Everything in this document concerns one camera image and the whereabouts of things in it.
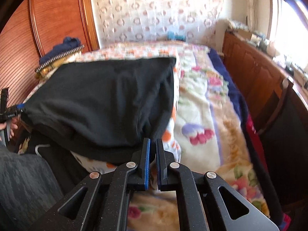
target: blue tape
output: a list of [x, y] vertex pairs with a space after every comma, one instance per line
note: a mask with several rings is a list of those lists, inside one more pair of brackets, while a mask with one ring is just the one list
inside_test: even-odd
[[23, 103], [22, 103], [22, 104], [17, 104], [17, 105], [16, 105], [16, 108], [18, 108], [18, 109], [21, 109], [21, 108], [24, 108], [24, 107], [25, 107], [25, 104], [23, 104]]
[[157, 185], [161, 188], [161, 160], [159, 157], [158, 144], [156, 145], [156, 166], [157, 166]]
[[145, 190], [148, 190], [149, 188], [149, 177], [150, 177], [150, 139], [147, 141], [147, 153], [145, 157], [145, 168], [144, 168], [144, 187]]

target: metal screw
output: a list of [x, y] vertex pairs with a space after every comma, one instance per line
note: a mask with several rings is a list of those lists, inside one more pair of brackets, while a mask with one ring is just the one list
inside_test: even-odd
[[289, 82], [287, 78], [284, 78], [284, 80], [282, 81], [282, 87], [284, 89], [286, 89], [289, 86]]
[[98, 178], [100, 176], [100, 173], [99, 172], [92, 172], [92, 173], [90, 173], [90, 178], [91, 179], [96, 179], [96, 178]]
[[172, 167], [172, 168], [179, 168], [180, 165], [177, 162], [172, 162], [172, 163], [170, 163], [170, 167]]
[[215, 179], [216, 178], [216, 173], [213, 171], [207, 172], [206, 176], [210, 179]]
[[133, 168], [133, 167], [136, 166], [136, 163], [134, 163], [133, 161], [130, 161], [130, 162], [126, 163], [126, 166], [129, 167], [129, 168]]

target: cabinet door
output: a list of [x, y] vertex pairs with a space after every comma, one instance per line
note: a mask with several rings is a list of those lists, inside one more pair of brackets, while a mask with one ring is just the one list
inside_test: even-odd
[[237, 87], [242, 95], [247, 98], [258, 73], [259, 65], [250, 51], [244, 51], [241, 66], [237, 74]]
[[252, 119], [255, 119], [263, 110], [266, 102], [273, 93], [275, 86], [279, 83], [279, 73], [266, 64], [258, 64], [256, 78], [253, 86], [248, 93], [246, 102], [251, 113]]
[[234, 43], [231, 58], [228, 62], [228, 66], [226, 67], [233, 82], [236, 85], [238, 85], [238, 82], [241, 79], [241, 75], [239, 74], [238, 70], [242, 65], [244, 57], [244, 51], [241, 45], [242, 44], [238, 44], [237, 42]]
[[228, 70], [229, 62], [231, 60], [233, 45], [234, 43], [233, 43], [232, 38], [228, 34], [225, 34], [222, 52], [224, 53], [224, 65], [227, 70]]

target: bed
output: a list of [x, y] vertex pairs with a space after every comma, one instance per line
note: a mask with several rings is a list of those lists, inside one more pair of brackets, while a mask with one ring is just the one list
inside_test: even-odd
[[[243, 197], [280, 228], [290, 223], [283, 214], [267, 173], [263, 149], [243, 96], [214, 49], [178, 41], [117, 43], [85, 53], [75, 62], [175, 56], [174, 107], [162, 140], [164, 149], [192, 171], [217, 172]], [[29, 99], [45, 78], [29, 94]], [[106, 173], [116, 167], [72, 153], [88, 171]], [[155, 166], [151, 187], [135, 194], [128, 209], [127, 228], [179, 230], [175, 193], [157, 190]]]

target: wooden cabinet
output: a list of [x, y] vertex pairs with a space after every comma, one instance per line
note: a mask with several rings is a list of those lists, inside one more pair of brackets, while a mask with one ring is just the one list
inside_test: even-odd
[[223, 53], [224, 65], [259, 129], [267, 120], [263, 116], [270, 115], [266, 105], [283, 80], [281, 72], [264, 53], [229, 33], [225, 33]]

